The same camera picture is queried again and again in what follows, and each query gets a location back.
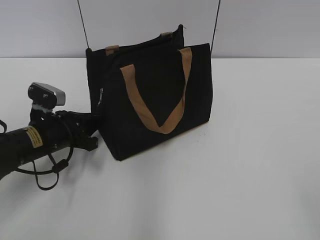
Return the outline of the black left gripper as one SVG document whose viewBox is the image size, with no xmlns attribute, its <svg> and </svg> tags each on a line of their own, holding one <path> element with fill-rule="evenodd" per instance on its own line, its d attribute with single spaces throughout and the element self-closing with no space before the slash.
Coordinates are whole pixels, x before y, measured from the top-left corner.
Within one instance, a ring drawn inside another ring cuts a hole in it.
<svg viewBox="0 0 320 240">
<path fill-rule="evenodd" d="M 67 147 L 83 149 L 88 152 L 98 148 L 98 138 L 85 132 L 85 124 L 100 124 L 102 115 L 90 112 L 61 110 L 44 113 L 32 109 L 29 125 L 34 127 L 42 140 L 42 146 L 29 150 L 31 157 L 43 157 Z"/>
</svg>

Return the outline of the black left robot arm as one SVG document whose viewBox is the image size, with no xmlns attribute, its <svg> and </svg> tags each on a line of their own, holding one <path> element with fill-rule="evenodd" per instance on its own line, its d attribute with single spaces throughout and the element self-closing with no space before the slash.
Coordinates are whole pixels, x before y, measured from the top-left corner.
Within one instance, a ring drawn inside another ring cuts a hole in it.
<svg viewBox="0 0 320 240">
<path fill-rule="evenodd" d="M 57 174 L 69 165 L 74 149 L 90 152 L 98 147 L 98 139 L 93 133 L 103 123 L 102 115 L 65 110 L 45 114 L 33 110 L 30 117 L 28 126 L 0 135 L 2 178 L 13 171 L 32 174 L 20 167 L 69 148 L 67 158 L 54 163 L 52 169 L 42 172 L 44 175 Z"/>
</svg>

